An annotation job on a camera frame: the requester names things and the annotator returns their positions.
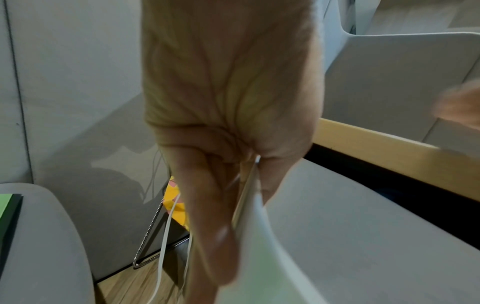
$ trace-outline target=metal frame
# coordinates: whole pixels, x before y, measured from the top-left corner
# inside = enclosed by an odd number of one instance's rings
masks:
[[[148,226],[148,230],[146,231],[146,234],[145,236],[143,237],[143,239],[141,240],[141,243],[140,243],[140,247],[138,248],[138,250],[136,251],[136,254],[135,254],[135,257],[133,258],[133,268],[134,269],[138,269],[138,268],[141,268],[145,265],[147,265],[148,263],[150,262],[153,262],[154,260],[158,259],[160,257],[160,250],[157,251],[157,252],[154,252],[146,257],[144,257],[143,259],[140,259],[140,253],[142,252],[142,250],[144,249],[144,246],[145,246],[145,243],[147,242],[148,238],[149,238],[149,235],[150,235],[150,232],[152,231],[152,228],[155,224],[155,222],[157,221],[157,218],[159,217],[159,214],[160,214],[160,211],[162,209],[162,206],[164,205],[164,198],[165,198],[165,191],[167,190],[167,186],[169,185],[169,181],[170,181],[170,169],[168,169],[168,180],[166,181],[166,183],[163,185],[162,189],[161,189],[161,201],[160,201],[160,205],[158,206],[158,208],[156,209],[156,212],[155,212],[155,215],[153,216],[153,219],[151,220],[150,222],[150,225]],[[184,236],[183,238],[181,238],[180,240],[178,241],[175,241],[171,244],[168,244],[166,246],[166,249],[165,251],[168,252],[172,249],[174,249],[175,247],[185,243],[186,241],[188,241],[190,239],[190,235],[187,235],[187,236]]]

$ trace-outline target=wood trim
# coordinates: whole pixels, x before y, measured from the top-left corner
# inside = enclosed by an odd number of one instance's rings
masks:
[[[313,142],[480,201],[480,159],[327,119],[319,120]]]

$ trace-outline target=light green paper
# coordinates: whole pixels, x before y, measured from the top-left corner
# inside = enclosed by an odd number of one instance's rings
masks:
[[[0,219],[7,208],[13,194],[0,194]]]

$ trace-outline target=human palm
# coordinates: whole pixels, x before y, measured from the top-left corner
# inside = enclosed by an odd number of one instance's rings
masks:
[[[190,215],[189,292],[209,302],[237,270],[231,219],[249,163],[261,156],[266,202],[311,145],[324,94],[316,8],[313,0],[142,6],[145,116]]]

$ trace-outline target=green book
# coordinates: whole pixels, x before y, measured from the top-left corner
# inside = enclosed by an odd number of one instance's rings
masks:
[[[22,203],[20,194],[0,194],[0,244],[3,242],[15,211]]]

